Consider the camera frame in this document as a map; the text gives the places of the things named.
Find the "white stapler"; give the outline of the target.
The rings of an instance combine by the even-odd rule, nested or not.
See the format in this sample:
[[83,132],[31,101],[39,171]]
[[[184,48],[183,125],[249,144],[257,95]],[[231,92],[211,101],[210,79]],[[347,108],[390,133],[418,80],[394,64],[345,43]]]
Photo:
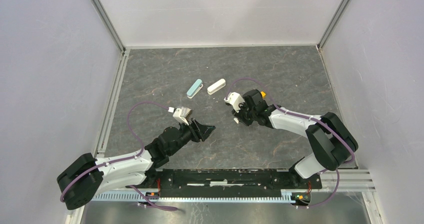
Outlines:
[[224,78],[219,79],[218,81],[214,82],[207,88],[207,93],[209,95],[213,95],[217,91],[221,90],[226,86],[226,80]]

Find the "light blue stapler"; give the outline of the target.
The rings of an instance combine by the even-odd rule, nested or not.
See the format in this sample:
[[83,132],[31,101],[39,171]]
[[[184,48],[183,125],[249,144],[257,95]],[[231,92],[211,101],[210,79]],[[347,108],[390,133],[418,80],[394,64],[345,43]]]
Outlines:
[[197,79],[186,92],[186,96],[189,99],[192,99],[203,88],[203,86],[203,81],[201,79]]

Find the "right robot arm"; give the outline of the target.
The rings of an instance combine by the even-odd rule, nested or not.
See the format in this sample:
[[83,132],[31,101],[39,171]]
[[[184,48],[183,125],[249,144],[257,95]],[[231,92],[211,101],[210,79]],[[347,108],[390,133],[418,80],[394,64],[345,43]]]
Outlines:
[[254,122],[270,129],[285,130],[307,138],[312,154],[295,163],[289,183],[302,188],[309,178],[322,171],[335,171],[345,162],[354,161],[358,143],[341,119],[333,112],[309,115],[267,104],[266,94],[257,89],[245,94],[230,92],[225,98],[233,108],[236,122],[250,126]]

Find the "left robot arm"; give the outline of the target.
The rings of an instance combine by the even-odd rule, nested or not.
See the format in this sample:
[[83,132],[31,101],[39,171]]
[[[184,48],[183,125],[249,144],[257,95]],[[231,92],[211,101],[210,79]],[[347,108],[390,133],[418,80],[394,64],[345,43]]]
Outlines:
[[204,142],[216,129],[195,119],[179,127],[167,127],[150,144],[140,150],[113,157],[95,158],[84,153],[56,179],[59,200],[68,210],[75,210],[104,192],[126,186],[153,187],[156,170],[189,142]]

